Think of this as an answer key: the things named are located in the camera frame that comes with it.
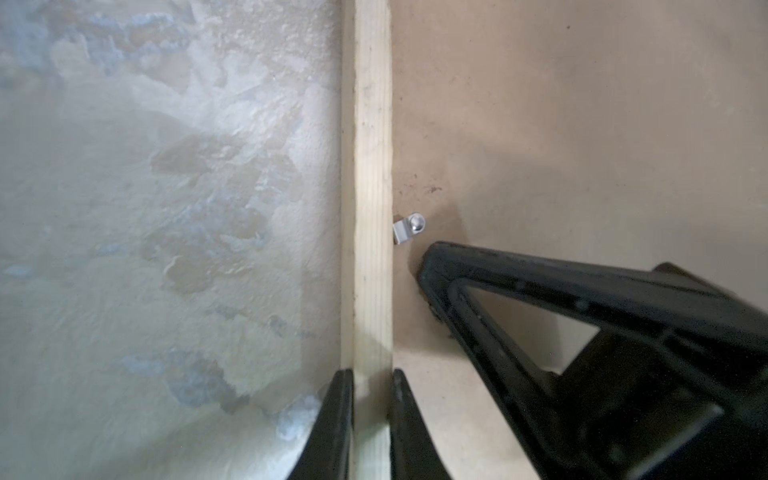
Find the textured wall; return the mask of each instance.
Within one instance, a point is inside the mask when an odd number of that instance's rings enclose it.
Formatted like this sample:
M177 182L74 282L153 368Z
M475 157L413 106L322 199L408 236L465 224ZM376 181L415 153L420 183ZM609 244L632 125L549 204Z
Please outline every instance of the textured wall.
M338 363L338 2L0 5L0 476L279 476Z

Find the white paint patch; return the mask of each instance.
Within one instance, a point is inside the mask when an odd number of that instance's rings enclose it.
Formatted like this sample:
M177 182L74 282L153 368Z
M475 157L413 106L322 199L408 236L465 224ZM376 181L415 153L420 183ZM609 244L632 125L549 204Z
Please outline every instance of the white paint patch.
M312 425L320 411L320 399L317 395L299 398L277 414L277 438L292 442L310 433Z
M76 2L42 8L35 2L9 0L4 13L3 38L20 65L38 72L50 72L51 46L60 38L83 38L88 58L106 75L125 61L182 51L190 44L187 29L164 12L140 13L119 22L88 13Z
M29 265L11 265L2 272L14 278L27 278L32 275L33 270Z

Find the dark spot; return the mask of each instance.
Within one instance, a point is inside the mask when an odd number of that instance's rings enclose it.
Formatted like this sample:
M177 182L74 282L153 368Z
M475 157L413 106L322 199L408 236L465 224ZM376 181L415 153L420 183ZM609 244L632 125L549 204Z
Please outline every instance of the dark spot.
M181 21L188 25L194 25L197 23L197 20L194 17L194 13L192 12L192 4L187 3L184 7L180 7L174 2L168 3L170 3L170 9L174 11L174 15L176 15L176 17Z
M216 360L199 352L172 349L150 356L128 356L122 363L132 373L164 378L170 393L184 406L218 403L231 414L250 401L249 395L237 395L224 380L224 370Z
M154 174L201 175L208 161L228 161L242 148L234 137L199 134L185 137L152 157Z
M119 243L111 243L108 245L99 245L96 247L94 255L96 257L110 257L113 255L119 255L123 253L125 248Z
M223 303L214 303L211 305L208 309L205 310L205 313L210 315L212 313L216 313L218 315L221 315L224 317L224 319L232 320L238 315L242 315L245 317L248 317L248 312L245 309L241 308L235 308L233 306L224 305Z
M164 274L179 293L196 293L214 284L211 262L202 257L177 255L165 267Z
M270 316L267 325L269 325L270 329L275 333L275 335L281 339L286 337L288 333L288 322L280 318L279 315Z

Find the wooden board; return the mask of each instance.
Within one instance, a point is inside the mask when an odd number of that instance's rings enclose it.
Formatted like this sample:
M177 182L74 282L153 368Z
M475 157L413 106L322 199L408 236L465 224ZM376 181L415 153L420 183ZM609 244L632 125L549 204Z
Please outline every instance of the wooden board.
M389 474L392 43L389 0L343 3L342 367L355 371L353 478Z
M395 247L395 366L455 480L538 476L419 292L431 242L669 260L768 310L766 18L762 0L392 0L394 213L427 220ZM588 334L485 306L550 369Z

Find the wood grain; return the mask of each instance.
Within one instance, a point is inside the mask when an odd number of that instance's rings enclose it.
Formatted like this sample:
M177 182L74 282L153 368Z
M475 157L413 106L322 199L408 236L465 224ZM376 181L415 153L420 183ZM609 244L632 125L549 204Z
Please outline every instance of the wood grain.
M392 41L389 0L343 3L342 367L355 372L353 478L390 478Z

